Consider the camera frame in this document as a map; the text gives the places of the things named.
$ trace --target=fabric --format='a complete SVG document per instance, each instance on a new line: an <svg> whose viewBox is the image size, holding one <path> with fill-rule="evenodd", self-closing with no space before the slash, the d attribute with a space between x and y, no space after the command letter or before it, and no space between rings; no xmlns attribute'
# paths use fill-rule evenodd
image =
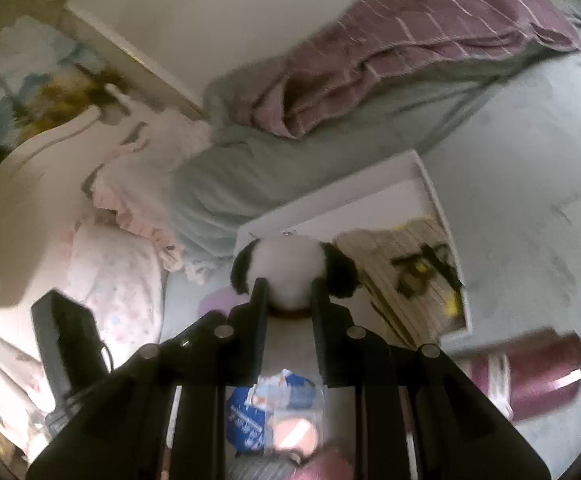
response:
<svg viewBox="0 0 581 480"><path fill-rule="evenodd" d="M115 368L159 340L161 265L149 240L116 226L80 225L61 290L92 311Z"/></svg>
<svg viewBox="0 0 581 480"><path fill-rule="evenodd" d="M232 257L239 227L278 206L410 148L425 152L488 101L510 76L543 59L530 47L497 65L441 66L378 89L345 120L301 142L230 118L241 82L266 62L216 81L206 95L213 146L174 171L170 225L191 263Z"/></svg>
<svg viewBox="0 0 581 480"><path fill-rule="evenodd" d="M114 102L106 83L126 88L94 52L30 16L0 31L0 162L27 139L90 105Z"/></svg>
<svg viewBox="0 0 581 480"><path fill-rule="evenodd" d="M0 338L0 369L42 412L55 409L42 363Z"/></svg>
<svg viewBox="0 0 581 480"><path fill-rule="evenodd" d="M297 469L289 480L352 480L353 476L352 466L341 452L328 447Z"/></svg>
<svg viewBox="0 0 581 480"><path fill-rule="evenodd" d="M495 62L529 43L579 47L549 0L359 0L246 86L237 120L299 139L350 112L387 78L442 62Z"/></svg>
<svg viewBox="0 0 581 480"><path fill-rule="evenodd" d="M39 439L45 443L49 441L45 431L45 415L46 412L40 410L26 392L0 368L0 432L31 460L39 449L33 443Z"/></svg>
<svg viewBox="0 0 581 480"><path fill-rule="evenodd" d="M167 108L141 123L134 141L113 149L94 176L94 205L115 211L122 229L154 242L166 270L181 269L186 250L169 223L173 171L209 146L208 123ZM193 280L205 270L193 262L186 267Z"/></svg>
<svg viewBox="0 0 581 480"><path fill-rule="evenodd" d="M43 141L6 176L8 163L0 164L0 337L35 358L30 307L64 283L75 225L97 211L81 183L137 123L102 124L94 111L93 121L87 110L19 146Z"/></svg>
<svg viewBox="0 0 581 480"><path fill-rule="evenodd" d="M126 137L124 140L122 140L122 142L120 142L120 145L117 148L110 150L110 153L107 154L107 158L113 159L116 156L123 154L125 150L133 152L135 150L133 144L137 142L137 140L139 139L139 132L142 130L142 128L144 128L144 126L146 126L146 123L144 122L138 123L132 129L128 137ZM87 179L82 183L82 191L84 192L84 195L86 195L86 197L88 197L90 200L93 199L92 187L94 181L97 178L97 174L100 172L101 168L103 168L105 165L106 163L103 162L99 166L97 166L93 170L93 173L88 175Z"/></svg>

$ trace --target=panda plush toy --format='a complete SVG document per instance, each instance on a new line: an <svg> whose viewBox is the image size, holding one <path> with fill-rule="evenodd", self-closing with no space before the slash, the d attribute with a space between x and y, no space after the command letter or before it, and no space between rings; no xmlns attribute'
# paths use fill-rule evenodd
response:
<svg viewBox="0 0 581 480"><path fill-rule="evenodd" d="M259 238L235 258L230 283L237 294L250 294L257 278L269 283L271 314L309 316L311 286L324 278L328 293L350 298L359 285L355 263L337 247L303 235Z"/></svg>

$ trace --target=purple object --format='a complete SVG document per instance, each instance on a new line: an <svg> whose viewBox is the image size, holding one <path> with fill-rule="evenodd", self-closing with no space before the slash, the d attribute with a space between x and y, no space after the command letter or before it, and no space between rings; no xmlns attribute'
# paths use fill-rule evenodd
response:
<svg viewBox="0 0 581 480"><path fill-rule="evenodd" d="M579 36L548 0L358 0L247 83L235 118L299 139L384 79L442 62L506 60L530 43L569 52Z"/></svg>
<svg viewBox="0 0 581 480"><path fill-rule="evenodd" d="M249 299L248 294L237 294L231 286L225 286L203 298L197 313L201 317L211 310L218 310L228 315L234 306L247 303Z"/></svg>
<svg viewBox="0 0 581 480"><path fill-rule="evenodd" d="M558 336L542 345L529 346L523 340L517 344L518 348L468 360L464 367L477 388L493 402L507 404L505 415L512 420L542 415L574 400L581 388L579 336ZM503 374L497 366L500 360L505 360ZM507 383L505 399L494 399L501 381Z"/></svg>

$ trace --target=bedding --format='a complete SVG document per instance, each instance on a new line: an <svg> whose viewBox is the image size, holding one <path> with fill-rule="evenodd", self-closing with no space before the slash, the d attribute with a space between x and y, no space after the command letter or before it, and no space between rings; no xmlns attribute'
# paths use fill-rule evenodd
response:
<svg viewBox="0 0 581 480"><path fill-rule="evenodd" d="M564 3L561 11L571 17L570 9ZM216 265L232 256L241 224L394 153L426 152L515 75L555 53L529 43L498 62L429 66L378 85L345 117L323 122L301 142L244 126L232 115L242 89L278 60L219 78L205 95L213 146L174 172L170 223L186 262Z"/></svg>
<svg viewBox="0 0 581 480"><path fill-rule="evenodd" d="M173 170L209 147L208 123L166 108L139 124L133 137L106 156L84 187L95 206L115 211L120 227L155 244L166 270L179 270L184 247L170 228L168 213ZM191 278L196 275L191 263L186 271Z"/></svg>
<svg viewBox="0 0 581 480"><path fill-rule="evenodd" d="M88 108L24 142L11 153L12 163L9 156L0 165L0 341L20 355L5 361L1 357L10 354L0 352L0 431L29 459L46 442L43 416L49 409L37 405L34 390L18 379L30 376L31 364L42 368L30 315L36 300L59 288L86 304L115 366L159 337L157 250L102 219L81 190L107 153L154 116L139 108L117 125L103 124L99 109Z"/></svg>
<svg viewBox="0 0 581 480"><path fill-rule="evenodd" d="M422 160L471 305L473 334L446 351L581 337L581 52L520 73ZM517 429L559 478L581 452L581 397Z"/></svg>
<svg viewBox="0 0 581 480"><path fill-rule="evenodd" d="M0 31L0 162L17 146L115 103L104 90L128 85L90 48L30 16Z"/></svg>
<svg viewBox="0 0 581 480"><path fill-rule="evenodd" d="M341 117L376 85L434 64L496 62L529 43L576 50L548 0L359 0L239 93L240 123L298 139Z"/></svg>

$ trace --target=yellow object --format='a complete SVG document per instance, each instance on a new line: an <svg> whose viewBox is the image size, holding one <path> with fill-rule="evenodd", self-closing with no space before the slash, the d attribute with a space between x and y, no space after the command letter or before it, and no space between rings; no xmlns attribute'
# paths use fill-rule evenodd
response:
<svg viewBox="0 0 581 480"><path fill-rule="evenodd" d="M454 292L448 297L446 300L446 316L452 317L459 317L462 314L461 308L461 298L459 297L458 293Z"/></svg>
<svg viewBox="0 0 581 480"><path fill-rule="evenodd" d="M417 262L415 269L417 269L419 272L428 272L430 270L430 266L425 262Z"/></svg>

